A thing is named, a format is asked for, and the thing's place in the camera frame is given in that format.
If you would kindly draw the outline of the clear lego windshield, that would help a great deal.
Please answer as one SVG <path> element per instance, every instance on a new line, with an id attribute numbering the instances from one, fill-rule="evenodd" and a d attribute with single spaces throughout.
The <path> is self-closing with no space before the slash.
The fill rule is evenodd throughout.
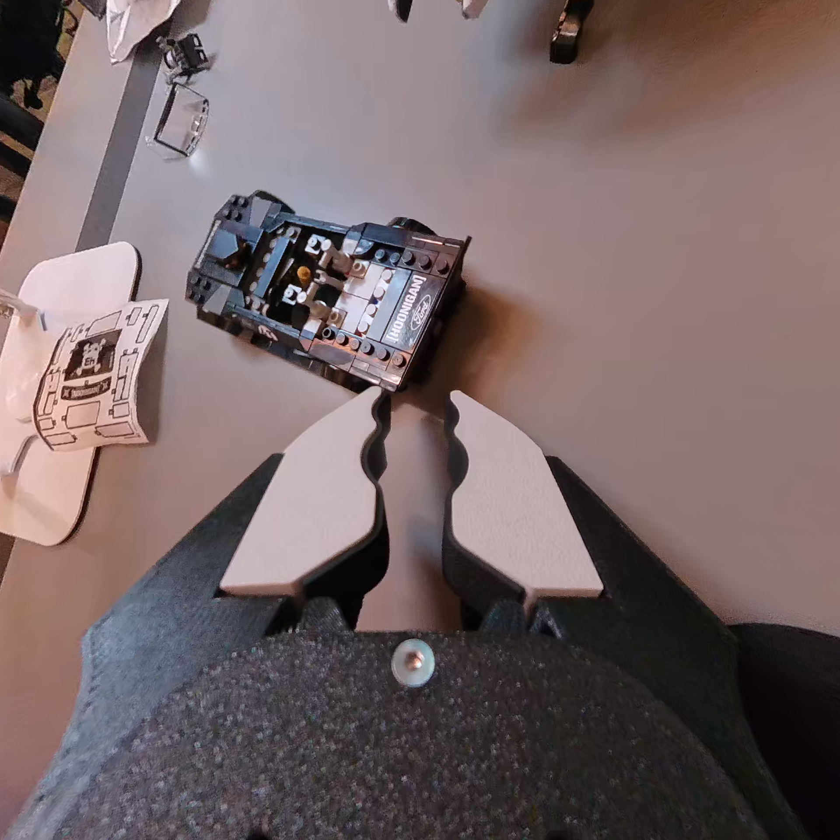
<path id="1" fill-rule="evenodd" d="M 185 83 L 173 82 L 146 144 L 165 162 L 188 159 L 203 137 L 209 114 L 210 102 L 202 93 Z"/>

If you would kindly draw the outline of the white tray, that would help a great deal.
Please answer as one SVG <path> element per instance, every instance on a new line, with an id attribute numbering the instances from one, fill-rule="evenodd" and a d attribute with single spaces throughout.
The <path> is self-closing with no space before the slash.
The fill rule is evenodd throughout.
<path id="1" fill-rule="evenodd" d="M 139 253 L 125 242 L 48 259 L 31 269 L 20 290 L 11 293 L 45 314 L 41 374 L 65 329 L 129 303 L 139 276 Z M 2 322 L 7 330 L 1 355 L 1 455 L 2 389 L 11 383 L 11 354 L 23 348 L 17 329 L 6 318 Z M 81 516 L 96 453 L 95 448 L 56 453 L 37 434 L 18 472 L 2 477 L 2 533 L 47 547 L 67 539 Z"/>

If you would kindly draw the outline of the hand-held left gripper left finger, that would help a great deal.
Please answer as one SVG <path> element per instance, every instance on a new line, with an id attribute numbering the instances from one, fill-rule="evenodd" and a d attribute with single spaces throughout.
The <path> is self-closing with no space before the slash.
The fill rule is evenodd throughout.
<path id="1" fill-rule="evenodd" d="M 367 389 L 301 433 L 281 455 L 220 591 L 302 596 L 382 535 L 390 425 L 390 393 Z"/>

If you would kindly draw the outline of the white paper bags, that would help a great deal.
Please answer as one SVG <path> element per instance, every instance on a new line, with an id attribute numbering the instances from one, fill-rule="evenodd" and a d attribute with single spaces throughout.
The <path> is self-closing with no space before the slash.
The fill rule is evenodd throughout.
<path id="1" fill-rule="evenodd" d="M 168 21 L 181 1 L 106 1 L 108 53 L 113 65 L 126 60 L 147 35 Z"/>

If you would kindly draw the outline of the small black lego piece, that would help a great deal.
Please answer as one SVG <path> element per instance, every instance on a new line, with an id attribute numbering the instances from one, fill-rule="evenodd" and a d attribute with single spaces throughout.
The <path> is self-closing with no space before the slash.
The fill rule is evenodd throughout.
<path id="1" fill-rule="evenodd" d="M 214 57 L 208 55 L 203 42 L 195 33 L 181 38 L 161 36 L 156 39 L 164 61 L 166 76 L 170 80 L 188 79 L 211 69 Z"/>

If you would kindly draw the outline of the black lego car model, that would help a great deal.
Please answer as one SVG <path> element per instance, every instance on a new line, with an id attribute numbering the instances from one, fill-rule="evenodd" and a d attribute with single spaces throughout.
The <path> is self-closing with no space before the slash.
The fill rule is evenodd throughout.
<path id="1" fill-rule="evenodd" d="M 264 191 L 231 195 L 186 279 L 196 317 L 353 392 L 427 378 L 471 237 L 410 217 L 345 226 Z"/>

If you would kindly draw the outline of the small black lego slope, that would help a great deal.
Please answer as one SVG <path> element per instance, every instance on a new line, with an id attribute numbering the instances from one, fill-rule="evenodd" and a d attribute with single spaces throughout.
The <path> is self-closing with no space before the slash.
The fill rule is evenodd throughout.
<path id="1" fill-rule="evenodd" d="M 593 6 L 593 1 L 563 2 L 549 46 L 549 59 L 553 64 L 568 66 L 576 61 L 583 26 Z"/>

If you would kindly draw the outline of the white sticker sheet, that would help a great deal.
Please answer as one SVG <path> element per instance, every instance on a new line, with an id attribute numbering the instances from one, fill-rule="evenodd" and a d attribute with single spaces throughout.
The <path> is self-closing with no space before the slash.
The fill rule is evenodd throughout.
<path id="1" fill-rule="evenodd" d="M 139 381 L 169 304 L 167 298 L 132 301 L 61 334 L 33 405 L 35 429 L 49 450 L 149 443 Z"/>

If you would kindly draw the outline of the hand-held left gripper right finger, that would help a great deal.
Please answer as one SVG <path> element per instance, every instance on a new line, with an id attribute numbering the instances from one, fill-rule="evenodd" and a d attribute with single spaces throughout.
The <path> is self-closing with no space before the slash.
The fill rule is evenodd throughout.
<path id="1" fill-rule="evenodd" d="M 530 436 L 462 391 L 447 399 L 450 488 L 443 574 L 464 628 L 512 601 L 594 600 L 604 583 L 546 455 Z"/>

